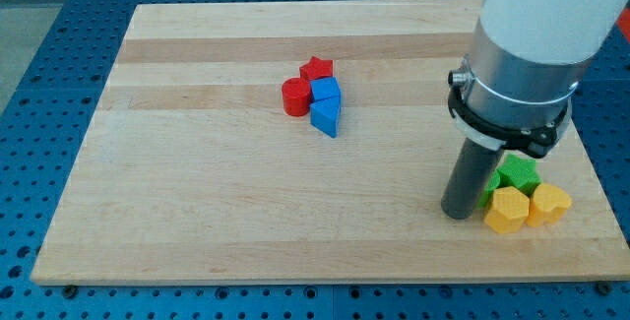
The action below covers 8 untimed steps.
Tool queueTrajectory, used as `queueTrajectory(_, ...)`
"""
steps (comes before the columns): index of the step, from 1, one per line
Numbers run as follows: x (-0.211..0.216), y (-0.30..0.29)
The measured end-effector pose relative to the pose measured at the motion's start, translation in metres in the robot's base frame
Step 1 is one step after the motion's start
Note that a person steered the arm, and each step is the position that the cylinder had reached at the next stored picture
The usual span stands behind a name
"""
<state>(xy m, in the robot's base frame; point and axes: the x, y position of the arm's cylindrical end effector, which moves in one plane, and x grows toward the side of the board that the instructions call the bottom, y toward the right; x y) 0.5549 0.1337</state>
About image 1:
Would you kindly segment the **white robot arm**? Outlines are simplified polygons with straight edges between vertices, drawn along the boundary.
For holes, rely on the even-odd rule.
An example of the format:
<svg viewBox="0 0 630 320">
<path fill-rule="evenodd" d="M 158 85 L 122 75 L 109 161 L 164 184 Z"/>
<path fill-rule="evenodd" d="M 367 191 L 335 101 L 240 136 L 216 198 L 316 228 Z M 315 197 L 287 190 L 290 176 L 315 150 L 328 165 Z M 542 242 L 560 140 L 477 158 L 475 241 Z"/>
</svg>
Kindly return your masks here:
<svg viewBox="0 0 630 320">
<path fill-rule="evenodd" d="M 568 105 L 628 0 L 483 0 L 466 106 L 512 129 L 537 128 Z"/>
</svg>

